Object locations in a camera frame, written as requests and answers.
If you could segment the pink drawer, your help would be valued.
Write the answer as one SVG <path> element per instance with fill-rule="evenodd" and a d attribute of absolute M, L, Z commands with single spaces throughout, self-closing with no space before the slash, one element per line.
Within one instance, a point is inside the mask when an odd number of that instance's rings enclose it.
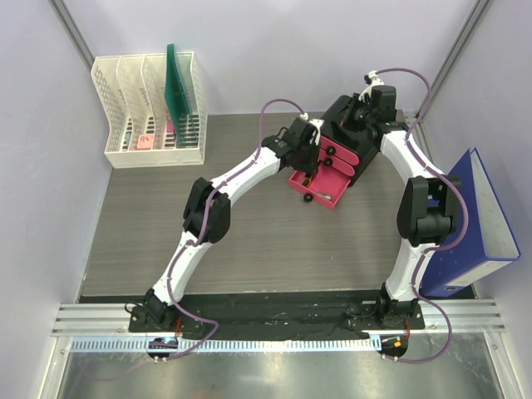
<path fill-rule="evenodd" d="M 348 176 L 332 167 L 320 166 L 309 187 L 302 185 L 305 177 L 303 172 L 295 171 L 288 179 L 289 187 L 297 191 L 305 203 L 315 202 L 327 209 L 336 209 L 350 183 Z"/>
<path fill-rule="evenodd" d="M 353 177 L 355 175 L 355 170 L 352 165 L 349 165 L 347 162 L 340 160 L 335 155 L 329 155 L 325 150 L 321 149 L 319 151 L 319 163 L 327 168 L 334 168 L 346 176 Z"/>
<path fill-rule="evenodd" d="M 358 155 L 344 147 L 343 145 L 338 144 L 334 140 L 328 139 L 326 136 L 320 136 L 320 160 L 325 160 L 326 158 L 338 158 L 346 162 L 349 165 L 356 166 L 360 163 Z"/>

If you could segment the gold lipstick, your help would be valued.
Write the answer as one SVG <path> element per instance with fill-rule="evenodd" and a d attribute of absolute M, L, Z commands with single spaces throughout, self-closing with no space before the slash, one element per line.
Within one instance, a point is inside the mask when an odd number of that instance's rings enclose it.
<path fill-rule="evenodd" d="M 309 186 L 312 184 L 313 180 L 314 180 L 314 176 L 313 176 L 313 175 L 311 175 L 311 176 L 306 176 L 306 177 L 304 178 L 303 182 L 302 182 L 302 185 L 303 185 L 304 187 L 309 187 Z"/>

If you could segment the black pink drawer organizer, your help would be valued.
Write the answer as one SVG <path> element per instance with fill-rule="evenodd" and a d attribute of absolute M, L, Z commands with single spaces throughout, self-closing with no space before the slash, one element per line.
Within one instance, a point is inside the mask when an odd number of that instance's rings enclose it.
<path fill-rule="evenodd" d="M 362 120 L 357 119 L 360 109 L 365 110 L 365 105 L 358 100 L 358 94 L 353 93 L 338 97 L 321 115 L 324 120 L 322 135 L 347 148 L 359 159 L 357 165 L 352 163 L 355 174 L 350 178 L 348 187 L 357 182 L 377 155 L 372 133 Z"/>

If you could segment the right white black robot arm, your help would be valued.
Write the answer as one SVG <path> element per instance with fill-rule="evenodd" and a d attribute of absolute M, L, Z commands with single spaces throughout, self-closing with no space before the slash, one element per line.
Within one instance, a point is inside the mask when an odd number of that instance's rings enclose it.
<path fill-rule="evenodd" d="M 461 183 L 422 153 L 406 125 L 397 121 L 397 91 L 371 84 L 354 102 L 354 123 L 397 170 L 405 183 L 397 211 L 401 246 L 391 275 L 382 284 L 375 308 L 377 323 L 394 328 L 416 316 L 422 278 L 432 255 L 458 227 Z"/>

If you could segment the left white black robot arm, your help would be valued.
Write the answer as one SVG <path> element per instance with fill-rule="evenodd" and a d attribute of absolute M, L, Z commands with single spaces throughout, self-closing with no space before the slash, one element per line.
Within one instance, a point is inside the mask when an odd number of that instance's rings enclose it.
<path fill-rule="evenodd" d="M 155 329 L 166 332 L 176 324 L 178 304 L 192 273 L 207 250 L 229 232 L 232 207 L 244 194 L 286 167 L 310 175 L 316 172 L 323 125 L 323 120 L 302 114 L 282 134 L 264 138 L 252 155 L 232 170 L 193 183 L 177 248 L 142 300 Z"/>

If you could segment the pink item in organizer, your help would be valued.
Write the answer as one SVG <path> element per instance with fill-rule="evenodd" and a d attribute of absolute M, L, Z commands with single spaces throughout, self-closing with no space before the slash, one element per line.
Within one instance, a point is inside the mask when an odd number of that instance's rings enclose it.
<path fill-rule="evenodd" d="M 168 111 L 165 113 L 165 121 L 166 121 L 165 131 L 169 134 L 174 134 L 175 133 L 174 124 L 173 124 L 171 115 Z"/>

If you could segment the green board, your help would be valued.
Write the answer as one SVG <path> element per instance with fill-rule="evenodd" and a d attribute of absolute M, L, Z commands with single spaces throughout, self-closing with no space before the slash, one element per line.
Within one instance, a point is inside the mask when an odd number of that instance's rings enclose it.
<path fill-rule="evenodd" d="M 186 122 L 186 118 L 191 116 L 191 109 L 173 43 L 166 47 L 165 102 L 175 135 L 177 140 L 180 140 L 180 124 Z"/>

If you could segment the pink eraser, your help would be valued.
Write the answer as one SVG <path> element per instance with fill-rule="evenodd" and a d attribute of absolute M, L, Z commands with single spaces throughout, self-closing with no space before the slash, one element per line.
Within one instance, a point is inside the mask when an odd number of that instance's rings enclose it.
<path fill-rule="evenodd" d="M 154 144 L 154 135 L 153 134 L 142 134 L 139 135 L 135 148 L 137 150 L 151 150 Z"/>

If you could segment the white mesh file organizer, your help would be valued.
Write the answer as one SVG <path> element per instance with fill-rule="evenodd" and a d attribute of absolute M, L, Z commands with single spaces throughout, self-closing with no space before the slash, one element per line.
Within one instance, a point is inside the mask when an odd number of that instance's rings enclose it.
<path fill-rule="evenodd" d="M 202 165 L 208 112 L 194 52 L 178 52 L 191 116 L 179 127 L 180 140 L 165 131 L 166 55 L 97 57 L 91 78 L 109 123 L 105 156 L 115 169 Z M 129 142 L 124 134 L 131 133 Z M 151 150 L 137 150 L 139 135 L 153 134 Z"/>

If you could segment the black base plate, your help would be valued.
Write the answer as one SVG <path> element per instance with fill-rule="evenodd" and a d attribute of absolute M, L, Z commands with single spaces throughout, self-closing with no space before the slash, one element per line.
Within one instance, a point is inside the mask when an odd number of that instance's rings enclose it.
<path fill-rule="evenodd" d="M 370 312 L 375 308 L 376 290 L 311 291 L 292 293 L 187 294 L 180 313 L 168 329 L 159 328 L 140 303 L 129 303 L 128 329 L 132 333 L 176 333 L 198 337 L 209 329 L 206 319 L 219 324 L 216 338 L 303 339 L 363 330 L 410 328 L 422 330 L 425 321 L 420 304 L 414 318 L 381 325 Z"/>

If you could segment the aluminium rail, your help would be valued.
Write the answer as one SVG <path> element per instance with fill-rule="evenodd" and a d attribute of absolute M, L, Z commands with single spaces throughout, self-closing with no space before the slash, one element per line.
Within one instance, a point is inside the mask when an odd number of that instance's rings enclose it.
<path fill-rule="evenodd" d="M 167 331 L 142 324 L 117 304 L 101 303 L 60 307 L 52 336 L 70 337 L 71 350 L 78 352 L 372 352 L 417 334 L 504 331 L 492 300 L 423 303 L 407 322 L 377 323 L 312 307 L 300 320 L 281 313 L 259 321 L 220 320 L 216 329 L 196 321 L 177 322 Z"/>

